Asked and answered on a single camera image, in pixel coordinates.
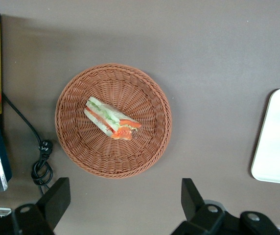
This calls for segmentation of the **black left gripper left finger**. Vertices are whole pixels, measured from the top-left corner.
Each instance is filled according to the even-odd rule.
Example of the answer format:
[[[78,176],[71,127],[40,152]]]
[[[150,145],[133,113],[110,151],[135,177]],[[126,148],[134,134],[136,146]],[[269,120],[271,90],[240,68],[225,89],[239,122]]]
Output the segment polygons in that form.
[[[15,235],[53,235],[70,205],[70,180],[59,178],[35,204],[24,204],[12,212]]]

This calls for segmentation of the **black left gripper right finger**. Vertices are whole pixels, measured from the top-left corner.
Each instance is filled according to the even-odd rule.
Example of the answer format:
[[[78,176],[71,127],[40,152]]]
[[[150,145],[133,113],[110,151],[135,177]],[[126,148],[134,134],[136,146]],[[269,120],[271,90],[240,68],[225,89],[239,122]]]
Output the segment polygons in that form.
[[[174,235],[228,235],[224,227],[225,207],[213,200],[204,200],[189,178],[182,179],[181,205],[186,216],[174,231]]]

